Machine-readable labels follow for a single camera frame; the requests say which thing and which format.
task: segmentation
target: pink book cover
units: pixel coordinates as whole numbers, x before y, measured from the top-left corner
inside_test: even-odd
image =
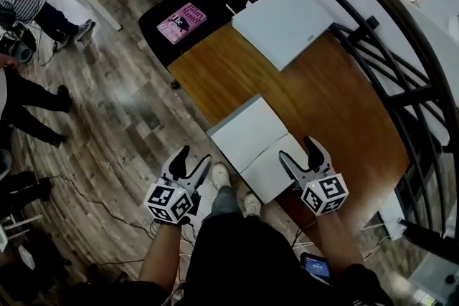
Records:
[[[172,44],[176,44],[198,27],[207,16],[193,4],[188,3],[158,25],[158,30]]]

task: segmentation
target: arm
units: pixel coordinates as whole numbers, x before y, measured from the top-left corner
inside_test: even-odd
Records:
[[[172,293],[179,267],[181,226],[162,224],[142,264],[138,280]]]
[[[351,233],[334,211],[317,217],[317,226],[321,238],[321,251],[327,259],[330,271],[339,276],[353,264],[362,264],[364,260],[352,238]]]

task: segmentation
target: black shirt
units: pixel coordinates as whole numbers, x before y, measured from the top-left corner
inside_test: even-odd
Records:
[[[115,304],[126,300],[129,305],[150,306],[162,305],[169,296],[148,282],[118,285],[110,295]],[[256,218],[225,214],[202,224],[179,306],[294,302],[392,305],[375,273],[361,265],[350,266],[331,286],[313,278],[302,268],[285,237]]]

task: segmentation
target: curved railing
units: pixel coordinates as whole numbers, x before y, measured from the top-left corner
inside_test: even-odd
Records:
[[[448,152],[453,154],[455,172],[457,175],[459,173],[459,115],[453,99],[453,94],[437,55],[430,46],[426,36],[418,27],[416,21],[412,18],[411,14],[400,0],[377,1],[401,30],[422,63],[427,76],[423,75],[409,63],[388,50],[386,45],[374,31],[379,25],[374,17],[365,19],[347,0],[335,1],[346,10],[359,27],[356,30],[350,30],[339,24],[333,24],[330,30],[337,40],[340,41],[344,49],[353,56],[369,78],[373,88],[383,102],[397,128],[402,142],[407,149],[412,165],[411,169],[420,182],[420,190],[427,214],[428,229],[423,228],[423,223],[420,220],[420,214],[417,210],[415,193],[412,191],[412,187],[407,177],[404,176],[401,182],[407,186],[415,217],[415,224],[408,221],[402,221],[402,223],[407,226],[404,236],[427,251],[459,264],[459,226],[457,223],[454,239],[445,237],[447,218],[445,213],[445,193],[443,192],[444,180],[438,160],[442,150],[439,148],[435,137],[432,136],[421,108],[422,106],[426,109],[426,111],[432,114],[432,116],[448,130],[450,136]],[[371,47],[366,47],[366,44],[376,48],[377,52],[371,49]],[[391,72],[381,67],[378,62],[383,64],[386,68],[389,68]],[[379,72],[389,80],[397,83],[404,92],[398,95],[388,95],[374,71]],[[420,157],[415,150],[402,119],[402,112],[407,106],[412,107],[414,110],[417,122],[421,127],[423,139],[427,142],[426,154],[431,160],[435,172],[438,195],[440,197],[441,233],[434,231],[430,197],[427,194],[427,184],[430,175],[428,172],[423,172]],[[443,116],[433,108],[433,106],[440,108]],[[459,196],[457,179],[455,180],[455,187],[457,198]]]

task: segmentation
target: hand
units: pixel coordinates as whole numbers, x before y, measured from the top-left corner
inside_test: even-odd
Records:
[[[18,67],[19,63],[17,62],[17,60],[15,60],[13,58],[9,58],[9,60],[4,65],[6,67],[8,67],[8,68],[17,70],[17,67]]]

